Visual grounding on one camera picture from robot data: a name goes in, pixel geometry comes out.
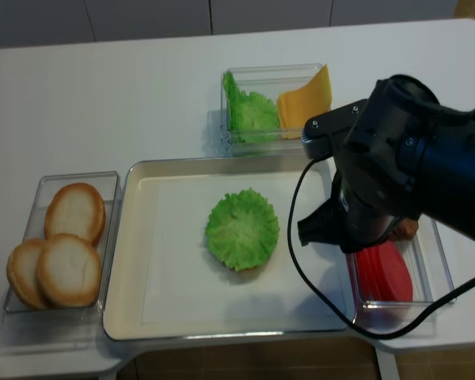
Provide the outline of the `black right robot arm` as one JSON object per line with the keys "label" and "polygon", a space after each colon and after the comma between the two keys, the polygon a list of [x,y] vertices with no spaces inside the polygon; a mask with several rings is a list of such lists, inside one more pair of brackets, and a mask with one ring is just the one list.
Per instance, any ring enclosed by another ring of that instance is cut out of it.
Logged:
{"label": "black right robot arm", "polygon": [[475,109],[442,106],[408,75],[380,80],[335,157],[341,244],[383,241],[427,215],[475,241]]}

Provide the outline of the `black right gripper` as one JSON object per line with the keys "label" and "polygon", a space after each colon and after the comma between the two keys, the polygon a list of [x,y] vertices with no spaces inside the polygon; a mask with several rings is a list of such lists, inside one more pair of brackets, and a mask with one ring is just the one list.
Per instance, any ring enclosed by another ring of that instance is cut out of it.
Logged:
{"label": "black right gripper", "polygon": [[416,179],[397,164],[336,158],[331,199],[298,221],[302,246],[338,245],[344,253],[383,243],[404,220],[420,218]]}

